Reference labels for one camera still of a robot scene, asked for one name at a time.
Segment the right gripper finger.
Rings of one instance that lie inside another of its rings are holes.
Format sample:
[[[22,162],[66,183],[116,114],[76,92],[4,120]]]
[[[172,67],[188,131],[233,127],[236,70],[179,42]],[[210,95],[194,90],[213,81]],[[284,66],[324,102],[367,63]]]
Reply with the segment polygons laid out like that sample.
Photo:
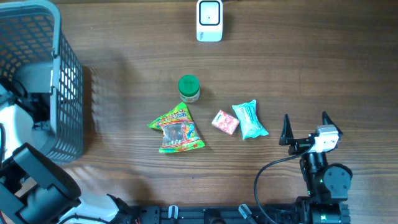
[[[343,135],[343,132],[339,129],[339,127],[330,119],[330,117],[329,117],[329,115],[327,114],[327,112],[326,111],[323,111],[322,112],[322,122],[323,122],[323,125],[333,125],[335,128],[336,128],[336,130],[337,130],[337,132],[338,132],[338,135],[339,136],[342,136]]]
[[[284,116],[284,124],[282,127],[282,132],[280,135],[279,142],[294,142],[294,135],[292,132],[288,114],[285,114]]]

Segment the teal tissue pack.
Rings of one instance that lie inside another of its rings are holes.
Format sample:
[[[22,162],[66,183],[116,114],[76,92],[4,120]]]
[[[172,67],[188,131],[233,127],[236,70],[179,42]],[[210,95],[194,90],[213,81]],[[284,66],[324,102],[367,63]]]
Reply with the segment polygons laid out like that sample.
[[[269,134],[257,117],[256,106],[256,100],[232,106],[232,109],[239,119],[243,140],[267,136]]]

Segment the red pink candy box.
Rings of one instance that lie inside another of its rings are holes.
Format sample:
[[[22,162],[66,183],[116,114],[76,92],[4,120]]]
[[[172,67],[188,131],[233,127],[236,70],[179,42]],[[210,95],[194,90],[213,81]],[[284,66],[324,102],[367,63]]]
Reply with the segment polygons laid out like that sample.
[[[219,110],[211,124],[222,132],[233,135],[239,125],[239,120],[230,114]]]

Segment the Haribo gummy candy bag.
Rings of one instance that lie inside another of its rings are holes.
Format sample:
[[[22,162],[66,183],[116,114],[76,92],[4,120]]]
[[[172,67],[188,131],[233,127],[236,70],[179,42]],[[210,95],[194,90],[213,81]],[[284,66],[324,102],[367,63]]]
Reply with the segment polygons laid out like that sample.
[[[160,153],[176,153],[205,147],[184,102],[147,125],[163,132]]]

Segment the green lid jar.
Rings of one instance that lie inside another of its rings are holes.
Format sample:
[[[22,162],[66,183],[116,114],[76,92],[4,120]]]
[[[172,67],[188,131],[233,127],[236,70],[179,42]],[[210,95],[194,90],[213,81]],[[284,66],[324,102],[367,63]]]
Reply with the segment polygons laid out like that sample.
[[[185,75],[178,81],[180,99],[184,103],[194,103],[200,97],[200,82],[194,75]]]

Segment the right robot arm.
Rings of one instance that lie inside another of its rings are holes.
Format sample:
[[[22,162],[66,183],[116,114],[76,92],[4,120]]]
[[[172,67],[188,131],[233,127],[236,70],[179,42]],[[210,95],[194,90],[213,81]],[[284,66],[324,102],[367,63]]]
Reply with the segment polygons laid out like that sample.
[[[290,156],[300,157],[308,192],[306,197],[297,197],[292,218],[295,223],[347,224],[351,217],[344,202],[348,199],[353,172],[343,164],[328,163],[326,154],[338,147],[343,132],[325,111],[322,122],[307,138],[295,138],[289,116],[284,116],[279,144],[289,147]]]

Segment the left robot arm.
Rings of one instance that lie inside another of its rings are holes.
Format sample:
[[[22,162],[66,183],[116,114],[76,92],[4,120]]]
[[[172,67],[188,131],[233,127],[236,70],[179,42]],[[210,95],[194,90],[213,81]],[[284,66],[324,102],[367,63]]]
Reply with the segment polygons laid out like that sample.
[[[84,194],[36,150],[25,96],[1,84],[1,216],[14,223],[129,223],[131,211],[120,198]]]

